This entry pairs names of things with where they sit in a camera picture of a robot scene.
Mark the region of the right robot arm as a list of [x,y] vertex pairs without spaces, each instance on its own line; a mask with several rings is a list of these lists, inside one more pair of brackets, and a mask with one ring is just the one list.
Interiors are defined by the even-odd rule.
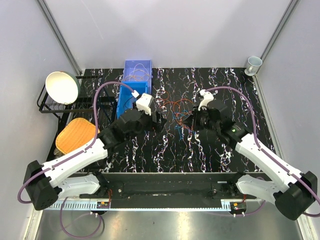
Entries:
[[311,171],[302,173],[267,149],[240,122],[233,121],[227,107],[211,100],[193,108],[183,123],[193,131],[210,130],[225,145],[257,165],[269,181],[245,173],[227,185],[228,195],[239,198],[251,195],[276,206],[287,219],[295,221],[315,202],[318,178]]

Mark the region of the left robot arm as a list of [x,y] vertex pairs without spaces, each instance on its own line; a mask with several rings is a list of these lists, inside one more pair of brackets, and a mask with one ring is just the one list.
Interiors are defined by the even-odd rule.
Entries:
[[51,161],[37,160],[27,165],[22,189],[26,190],[37,211],[52,206],[59,198],[94,195],[103,198],[108,193],[105,181],[97,175],[73,177],[84,167],[113,154],[124,142],[146,131],[160,133],[166,123],[159,112],[150,115],[137,109],[126,110],[119,119],[98,133],[80,148]]

